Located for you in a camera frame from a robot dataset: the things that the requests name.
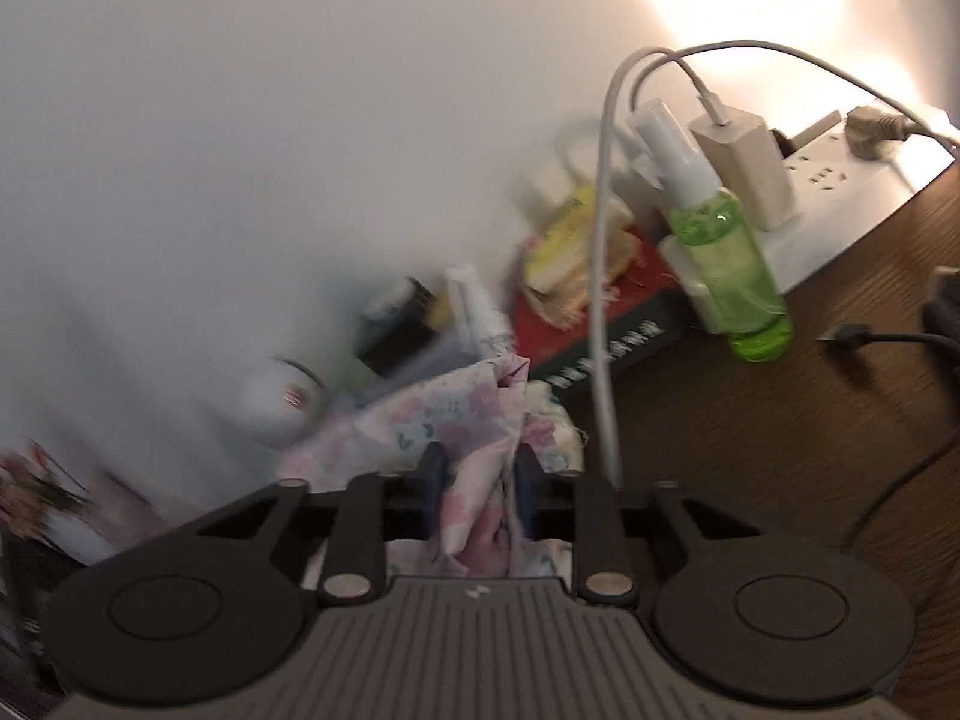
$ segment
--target green liquid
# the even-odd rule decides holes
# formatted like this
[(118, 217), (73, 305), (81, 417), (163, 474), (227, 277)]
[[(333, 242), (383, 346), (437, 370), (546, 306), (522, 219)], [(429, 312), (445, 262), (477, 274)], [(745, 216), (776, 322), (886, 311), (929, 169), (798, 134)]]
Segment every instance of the green liquid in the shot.
[(736, 197), (719, 191), (696, 208), (671, 210), (669, 218), (709, 289), (733, 353), (749, 362), (781, 356), (793, 322)]

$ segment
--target white cable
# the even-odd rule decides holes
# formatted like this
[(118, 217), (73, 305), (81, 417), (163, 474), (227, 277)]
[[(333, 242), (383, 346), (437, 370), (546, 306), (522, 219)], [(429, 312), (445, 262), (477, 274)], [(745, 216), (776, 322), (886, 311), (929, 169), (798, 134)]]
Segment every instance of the white cable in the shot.
[(611, 381), (610, 376), (610, 356), (608, 355), (607, 351), (606, 305), (604, 303), (603, 293), (604, 266), (607, 259), (607, 205), (611, 194), (611, 161), (613, 160), (613, 139), (616, 136), (616, 122), (614, 121), (614, 118), (616, 117), (616, 103), (620, 96), (620, 90), (623, 86), (623, 82), (627, 79), (627, 75), (630, 74), (630, 70), (632, 70), (637, 63), (645, 60), (648, 56), (662, 55), (661, 59), (656, 59), (646, 66), (637, 76), (637, 80), (634, 81), (634, 85), (632, 86), (630, 93), (631, 110), (635, 110), (635, 108), (637, 108), (637, 100), (640, 98), (640, 89), (643, 86), (643, 82), (648, 79), (650, 74), (653, 74), (654, 71), (666, 64), (676, 62), (690, 77), (690, 80), (693, 81), (701, 100), (704, 101), (704, 107), (707, 108), (707, 112), (712, 115), (712, 118), (714, 117), (714, 113), (712, 113), (713, 106), (711, 103), (719, 104), (720, 113), (717, 115), (722, 116), (722, 103), (719, 103), (716, 95), (707, 89), (706, 84), (704, 84), (699, 76), (697, 76), (697, 74), (690, 69), (690, 66), (688, 66), (683, 59), (687, 56), (697, 55), (698, 53), (715, 52), (716, 50), (723, 49), (774, 50), (774, 52), (795, 56), (798, 59), (802, 59), (810, 64), (816, 65), (819, 68), (826, 70), (828, 73), (832, 73), (834, 76), (838, 76), (840, 79), (843, 79), (854, 86), (860, 87), (868, 94), (873, 95), (875, 98), (882, 100), (891, 108), (901, 112), (901, 114), (904, 114), (904, 116), (911, 119), (914, 124), (917, 124), (917, 127), (921, 132), (923, 132), (923, 134), (934, 138), (938, 143), (940, 143), (941, 146), (947, 150), (947, 153), (949, 153), (950, 156), (954, 158), (957, 157), (957, 144), (952, 138), (940, 135), (930, 130), (929, 126), (923, 121), (923, 119), (921, 119), (917, 114), (915, 114), (902, 103), (898, 103), (896, 100), (887, 97), (887, 95), (883, 95), (866, 82), (861, 81), (855, 76), (851, 76), (849, 73), (846, 73), (846, 71), (840, 70), (838, 67), (830, 64), (829, 62), (824, 62), (824, 60), (819, 59), (814, 55), (794, 49), (793, 47), (781, 45), (780, 43), (770, 43), (760, 40), (730, 40), (721, 43), (707, 43), (702, 46), (693, 46), (689, 49), (679, 50), (678, 52), (665, 49), (664, 47), (648, 47), (648, 49), (637, 50), (624, 59), (613, 73), (613, 77), (611, 78), (610, 85), (607, 89), (606, 98), (604, 98), (603, 113), (600, 117), (600, 146), (597, 154), (596, 209), (593, 217), (593, 238), (592, 247), (590, 248), (589, 282), (587, 282), (587, 289), (589, 290), (590, 298), (589, 350), (590, 357), (592, 357), (593, 360), (593, 378), (590, 382), (592, 385), (593, 394), (593, 411), (597, 423), (597, 434), (600, 439), (600, 455), (603, 464), (603, 473), (606, 479), (616, 490), (619, 490), (622, 484), (623, 470), (620, 463), (620, 441), (616, 425), (616, 406), (613, 404), (613, 382)]
[(664, 55), (668, 61), (676, 61), (690, 76), (701, 97), (712, 94), (704, 82), (680, 57), (664, 47), (648, 47), (633, 52), (624, 59), (613, 73), (613, 78), (604, 98), (603, 114), (600, 117), (600, 148), (597, 155), (596, 207), (593, 211), (593, 242), (590, 247), (589, 282), (589, 348), (593, 360), (593, 413), (596, 416), (597, 433), (600, 436), (600, 454), (603, 474), (615, 490), (623, 482), (620, 464), (620, 440), (616, 427), (616, 407), (613, 405), (613, 383), (610, 378), (610, 356), (607, 352), (607, 312), (604, 303), (603, 275), (607, 262), (607, 205), (610, 200), (610, 173), (613, 162), (613, 139), (616, 138), (616, 102), (627, 75), (638, 62), (648, 56)]

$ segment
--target bottle bottom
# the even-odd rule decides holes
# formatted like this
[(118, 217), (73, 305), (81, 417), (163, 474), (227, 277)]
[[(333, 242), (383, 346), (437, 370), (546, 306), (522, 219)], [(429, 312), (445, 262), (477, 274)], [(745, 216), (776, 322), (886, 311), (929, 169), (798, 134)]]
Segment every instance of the bottle bottom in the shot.
[(730, 333), (727, 336), (733, 354), (747, 362), (776, 360), (789, 348), (793, 340), (793, 322), (787, 314), (774, 319), (754, 333)]

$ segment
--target brown wood surface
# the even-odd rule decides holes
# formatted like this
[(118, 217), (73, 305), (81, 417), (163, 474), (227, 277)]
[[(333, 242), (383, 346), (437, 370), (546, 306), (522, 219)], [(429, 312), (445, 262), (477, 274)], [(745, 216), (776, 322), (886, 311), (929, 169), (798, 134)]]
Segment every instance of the brown wood surface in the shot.
[[(937, 265), (960, 266), (957, 167), (788, 296), (796, 337), (781, 359), (741, 362), (721, 338), (694, 332), (619, 376), (625, 487), (676, 479), (744, 517), (837, 546), (960, 413), (923, 348), (876, 344), (848, 367), (816, 338), (839, 322), (918, 330)], [(592, 435), (589, 396), (569, 408)], [(960, 554), (960, 451), (898, 493), (857, 553), (915, 603), (925, 599)], [(960, 716), (960, 566), (920, 615), (895, 698), (923, 720)]]

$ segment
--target white wall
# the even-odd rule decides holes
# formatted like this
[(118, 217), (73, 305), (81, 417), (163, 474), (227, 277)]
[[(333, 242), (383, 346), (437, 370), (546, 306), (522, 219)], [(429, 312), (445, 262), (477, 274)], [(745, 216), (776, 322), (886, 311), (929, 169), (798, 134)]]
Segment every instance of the white wall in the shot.
[[(203, 505), (254, 487), (271, 457), (219, 416), (247, 367), (336, 381), (393, 275), (500, 284), (558, 148), (590, 170), (622, 56), (719, 37), (960, 121), (960, 0), (0, 0), (0, 443)], [(860, 99), (781, 57), (697, 66), (787, 130)]]

